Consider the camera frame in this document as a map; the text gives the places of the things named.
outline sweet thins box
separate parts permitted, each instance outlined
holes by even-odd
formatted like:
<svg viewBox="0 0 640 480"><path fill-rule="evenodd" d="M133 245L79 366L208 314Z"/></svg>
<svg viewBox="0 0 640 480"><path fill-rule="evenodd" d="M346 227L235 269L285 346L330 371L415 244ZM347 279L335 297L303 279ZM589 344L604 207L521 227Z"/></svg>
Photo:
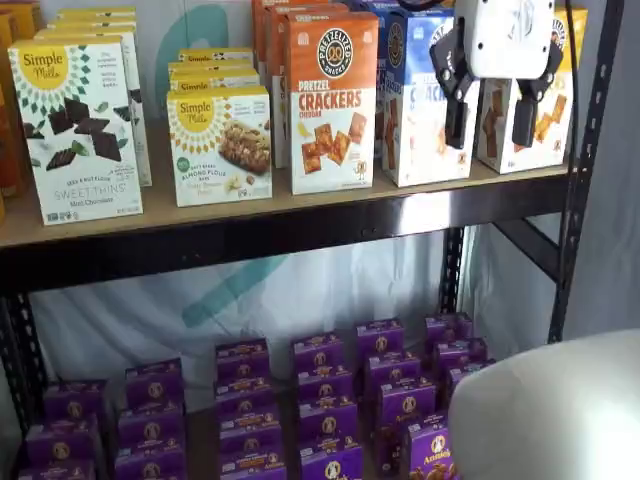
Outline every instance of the sweet thins box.
<svg viewBox="0 0 640 480"><path fill-rule="evenodd" d="M300 448L301 480L361 480L362 446L350 436L305 442Z"/></svg>
<svg viewBox="0 0 640 480"><path fill-rule="evenodd" d="M453 27L452 9L394 10L387 27L383 169L399 186L466 178L471 171L480 83L467 92L464 148L445 142L447 99L429 48Z"/></svg>
<svg viewBox="0 0 640 480"><path fill-rule="evenodd" d="M182 363L179 358L128 368L125 380L129 408L149 402L184 403Z"/></svg>
<svg viewBox="0 0 640 480"><path fill-rule="evenodd" d="M573 9L578 61L587 26L587 10ZM561 165L567 146L567 133L573 105L571 53L567 14L556 10L551 39L564 54L553 84L538 104L533 145L524 148L512 141L516 103L521 96L518 83L487 80L482 99L481 128L477 156L498 173Z"/></svg>
<svg viewBox="0 0 640 480"><path fill-rule="evenodd" d="M264 338L216 346L218 379L269 374L269 350Z"/></svg>
<svg viewBox="0 0 640 480"><path fill-rule="evenodd" d="M220 452L256 450L282 441L280 415L276 405L250 412L221 415Z"/></svg>
<svg viewBox="0 0 640 480"><path fill-rule="evenodd" d="M220 480L255 478L286 480L287 467L280 445L270 445L252 452L220 455Z"/></svg>
<svg viewBox="0 0 640 480"><path fill-rule="evenodd" d="M370 187L378 18L324 12L288 19L292 191Z"/></svg>
<svg viewBox="0 0 640 480"><path fill-rule="evenodd" d="M168 440L184 437L184 417L181 403L148 403L132 410L124 410L118 419L121 447L129 447L146 440Z"/></svg>
<svg viewBox="0 0 640 480"><path fill-rule="evenodd" d="M120 37L9 49L45 225L142 213Z"/></svg>
<svg viewBox="0 0 640 480"><path fill-rule="evenodd" d="M353 375L344 365L326 365L298 373L298 399L353 395Z"/></svg>
<svg viewBox="0 0 640 480"><path fill-rule="evenodd" d="M268 377L226 380L215 388L219 414L249 412L273 403L273 389Z"/></svg>
<svg viewBox="0 0 640 480"><path fill-rule="evenodd" d="M358 406L353 397L324 397L298 405L300 441L322 436L351 436L358 434Z"/></svg>
<svg viewBox="0 0 640 480"><path fill-rule="evenodd" d="M297 372L324 365L344 363L342 340L334 332L302 338L293 342L293 359Z"/></svg>

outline snack box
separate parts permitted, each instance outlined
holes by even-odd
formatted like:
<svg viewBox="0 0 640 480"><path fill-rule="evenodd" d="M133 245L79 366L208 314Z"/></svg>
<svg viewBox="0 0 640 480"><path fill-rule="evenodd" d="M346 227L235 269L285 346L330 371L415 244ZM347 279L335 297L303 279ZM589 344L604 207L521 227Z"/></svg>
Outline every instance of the snack box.
<svg viewBox="0 0 640 480"><path fill-rule="evenodd" d="M292 192L370 187L378 17L321 12L288 19Z"/></svg>
<svg viewBox="0 0 640 480"><path fill-rule="evenodd" d="M251 62L246 58L234 60L211 60L208 62L169 62L169 76L178 72L215 72L218 70L237 70L239 68L252 68Z"/></svg>
<svg viewBox="0 0 640 480"><path fill-rule="evenodd" d="M274 402L268 377L223 380L215 388L218 414L249 412Z"/></svg>
<svg viewBox="0 0 640 480"><path fill-rule="evenodd" d="M181 62L208 62L211 60L247 59L253 64L253 53L250 48L182 48L178 54Z"/></svg>
<svg viewBox="0 0 640 480"><path fill-rule="evenodd" d="M45 467L21 470L18 480L95 480L95 466L90 460L55 462Z"/></svg>
<svg viewBox="0 0 640 480"><path fill-rule="evenodd" d="M172 401L151 402L124 410L118 419L120 447L129 447L146 440L184 437L183 412L183 405Z"/></svg>
<svg viewBox="0 0 640 480"><path fill-rule="evenodd" d="M298 440L358 435L358 406L352 396L323 397L298 404Z"/></svg>
<svg viewBox="0 0 640 480"><path fill-rule="evenodd" d="M350 436L304 442L300 446L300 479L361 480L362 455L362 446Z"/></svg>
<svg viewBox="0 0 640 480"><path fill-rule="evenodd" d="M302 338L292 343L296 372L344 363L344 345L334 332Z"/></svg>
<svg viewBox="0 0 640 480"><path fill-rule="evenodd" d="M443 415L409 423L403 431L401 452L400 478L460 480Z"/></svg>
<svg viewBox="0 0 640 480"><path fill-rule="evenodd" d="M258 72L253 68L237 68L233 70L214 70L204 72L178 71L169 77L169 86L171 91L181 93L189 93L218 87L252 87L259 85L260 77L258 77Z"/></svg>
<svg viewBox="0 0 640 480"><path fill-rule="evenodd" d="M251 452L220 455L220 480L256 478L286 480L285 455L280 445L270 445Z"/></svg>
<svg viewBox="0 0 640 480"><path fill-rule="evenodd" d="M116 480L158 478L187 471L184 439L147 440L121 448L114 465Z"/></svg>
<svg viewBox="0 0 640 480"><path fill-rule="evenodd" d="M578 61L587 16L586 9L573 9ZM516 104L521 97L518 83L512 80L485 82L476 155L498 173L561 165L564 161L574 96L569 26L564 8L556 9L551 32L551 40L560 47L564 57L553 83L538 104L531 148L516 145L512 140Z"/></svg>
<svg viewBox="0 0 640 480"><path fill-rule="evenodd" d="M131 96L132 128L136 140L135 151L138 162L140 185L150 186L151 167L149 166L149 145L147 141L146 120L142 108L142 92L140 90L140 74L138 72L138 56L136 53L136 29L130 25L113 27L70 27L61 25L58 28L40 30L35 38L39 40L59 39L65 37L101 37L113 35L121 38L122 53L126 64L125 76L129 95Z"/></svg>
<svg viewBox="0 0 640 480"><path fill-rule="evenodd" d="M218 380L269 374L269 349L264 338L216 345Z"/></svg>
<svg viewBox="0 0 640 480"><path fill-rule="evenodd" d="M453 28L452 9L397 9L387 26L382 167L399 187L467 178L471 171L480 82L471 84L462 149L445 141L447 99L429 48Z"/></svg>
<svg viewBox="0 0 640 480"><path fill-rule="evenodd" d="M344 365L318 367L298 373L298 399L353 395L353 375Z"/></svg>
<svg viewBox="0 0 640 480"><path fill-rule="evenodd" d="M220 452L257 450L282 442L277 405L220 415Z"/></svg>
<svg viewBox="0 0 640 480"><path fill-rule="evenodd" d="M179 358L125 370L127 405L136 408L149 402L184 403L182 363Z"/></svg>

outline cracker box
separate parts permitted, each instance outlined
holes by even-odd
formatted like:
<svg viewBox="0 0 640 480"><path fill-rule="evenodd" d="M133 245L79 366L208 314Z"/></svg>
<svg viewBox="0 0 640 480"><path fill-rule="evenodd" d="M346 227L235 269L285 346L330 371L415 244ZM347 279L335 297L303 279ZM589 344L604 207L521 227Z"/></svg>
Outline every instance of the cracker box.
<svg viewBox="0 0 640 480"><path fill-rule="evenodd" d="M573 18L576 53L580 60L587 10L574 8ZM485 82L476 155L498 173L561 165L564 161L573 105L573 83L569 27L563 8L556 10L551 39L558 44L564 58L553 84L538 104L531 148L515 145L512 141L516 103L521 97L518 83L511 80Z"/></svg>
<svg viewBox="0 0 640 480"><path fill-rule="evenodd" d="M250 48L182 48L178 54L181 62L209 62L211 60L246 59L253 64L253 53Z"/></svg>
<svg viewBox="0 0 640 480"><path fill-rule="evenodd" d="M216 409L219 414L249 412L274 402L273 388L268 377L226 380L215 388Z"/></svg>
<svg viewBox="0 0 640 480"><path fill-rule="evenodd" d="M218 87L252 87L260 85L253 68L204 72L176 72L169 78L172 92L189 93Z"/></svg>
<svg viewBox="0 0 640 480"><path fill-rule="evenodd" d="M352 396L323 397L298 405L298 439L358 435L358 406Z"/></svg>
<svg viewBox="0 0 640 480"><path fill-rule="evenodd" d="M402 437L400 478L460 480L449 443L444 416L410 423Z"/></svg>
<svg viewBox="0 0 640 480"><path fill-rule="evenodd" d="M125 380L129 408L169 400L184 403L182 364L179 358L128 368Z"/></svg>
<svg viewBox="0 0 640 480"><path fill-rule="evenodd" d="M288 98L285 90L285 22L289 14L323 11L348 11L344 3L319 3L315 5L273 6L264 15L267 81L272 99L271 119L274 149L274 165L276 168L288 167L291 164L289 141L287 140Z"/></svg>
<svg viewBox="0 0 640 480"><path fill-rule="evenodd" d="M117 480L179 475L187 470L184 439L147 440L121 448L114 464Z"/></svg>
<svg viewBox="0 0 640 480"><path fill-rule="evenodd" d="M353 375L344 365L325 365L298 373L298 399L353 396Z"/></svg>
<svg viewBox="0 0 640 480"><path fill-rule="evenodd" d="M334 332L294 341L293 360L296 372L344 363L343 348L342 340Z"/></svg>
<svg viewBox="0 0 640 480"><path fill-rule="evenodd" d="M184 407L175 402L152 402L124 410L118 419L120 447L129 447L147 440L168 440L184 437Z"/></svg>
<svg viewBox="0 0 640 480"><path fill-rule="evenodd" d="M282 447L271 445L251 452L220 455L220 480L255 478L286 480L287 467Z"/></svg>
<svg viewBox="0 0 640 480"><path fill-rule="evenodd" d="M269 350L264 338L216 345L218 379L269 374Z"/></svg>
<svg viewBox="0 0 640 480"><path fill-rule="evenodd" d="M447 99L429 56L452 27L453 10L437 8L396 10L388 25L382 167L399 187L466 178L471 171L480 84L474 82L465 98L464 148L447 146Z"/></svg>
<svg viewBox="0 0 640 480"><path fill-rule="evenodd" d="M142 108L142 92L140 90L140 74L138 72L138 56L136 53L135 27L119 25L114 27L66 27L41 30L36 34L36 39L75 37L99 37L113 35L121 38L122 53L126 68L125 76L129 95L131 96L132 127L136 140L136 159L138 162L138 175L140 185L151 185L151 167L149 166L149 145L147 142L146 120Z"/></svg>
<svg viewBox="0 0 640 480"><path fill-rule="evenodd" d="M219 420L222 453L256 450L282 442L280 414L275 404L220 415Z"/></svg>
<svg viewBox="0 0 640 480"><path fill-rule="evenodd" d="M21 470L18 480L95 480L95 466L90 460L68 460L46 467Z"/></svg>
<svg viewBox="0 0 640 480"><path fill-rule="evenodd" d="M361 480L362 446L350 436L311 440L300 447L301 480Z"/></svg>
<svg viewBox="0 0 640 480"><path fill-rule="evenodd" d="M370 187L378 18L299 14L287 26L293 193Z"/></svg>
<svg viewBox="0 0 640 480"><path fill-rule="evenodd" d="M45 225L142 213L120 37L25 40L9 56Z"/></svg>

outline almond flour bars box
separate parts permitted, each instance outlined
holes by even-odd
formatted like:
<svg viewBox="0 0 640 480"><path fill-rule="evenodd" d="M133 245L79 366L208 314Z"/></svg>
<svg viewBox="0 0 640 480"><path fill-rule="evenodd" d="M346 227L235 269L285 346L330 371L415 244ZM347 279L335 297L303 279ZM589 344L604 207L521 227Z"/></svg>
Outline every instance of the almond flour bars box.
<svg viewBox="0 0 640 480"><path fill-rule="evenodd" d="M395 10L387 26L384 146L382 167L399 187L467 178L479 82L465 98L464 148L445 143L447 99L440 88L429 48L453 27L453 10L411 13Z"/></svg>
<svg viewBox="0 0 640 480"><path fill-rule="evenodd" d="M578 61L587 25L587 10L573 9ZM564 58L553 84L538 104L533 145L523 148L512 141L513 121L520 89L511 80L487 80L479 119L476 155L498 173L561 165L567 146L567 133L573 105L569 27L564 9L557 9L551 39L558 44Z"/></svg>
<svg viewBox="0 0 640 480"><path fill-rule="evenodd" d="M169 92L167 111L179 207L271 198L264 87Z"/></svg>
<svg viewBox="0 0 640 480"><path fill-rule="evenodd" d="M293 193L370 187L378 17L299 14L287 26Z"/></svg>
<svg viewBox="0 0 640 480"><path fill-rule="evenodd" d="M45 225L142 213L120 37L9 49Z"/></svg>

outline cracker image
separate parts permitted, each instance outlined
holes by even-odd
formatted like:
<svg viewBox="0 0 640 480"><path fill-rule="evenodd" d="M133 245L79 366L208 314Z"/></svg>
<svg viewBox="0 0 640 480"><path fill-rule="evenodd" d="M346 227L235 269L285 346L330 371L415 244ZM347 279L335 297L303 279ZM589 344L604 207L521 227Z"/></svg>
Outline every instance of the cracker image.
<svg viewBox="0 0 640 480"><path fill-rule="evenodd" d="M316 143L318 144L318 152L320 155L331 153L333 147L333 134L331 133L331 124L325 123L314 129L316 134Z"/></svg>
<svg viewBox="0 0 640 480"><path fill-rule="evenodd" d="M263 175L271 166L271 141L256 129L230 121L222 134L220 155L243 170Z"/></svg>
<svg viewBox="0 0 640 480"><path fill-rule="evenodd" d="M562 120L562 114L564 113L564 108L567 106L567 97L564 95L558 95L556 99L556 104L553 107L553 113L551 114L551 118L555 123L560 123Z"/></svg>
<svg viewBox="0 0 640 480"><path fill-rule="evenodd" d="M351 138L353 143L360 145L366 126L367 117L359 114L358 112L354 112L353 117L351 118L351 126L349 127L349 138Z"/></svg>
<svg viewBox="0 0 640 480"><path fill-rule="evenodd" d="M342 162L347 156L349 145L351 145L351 138L338 131L338 133L336 134L336 139L333 141L333 147L329 152L329 158L336 162L338 165L342 165Z"/></svg>

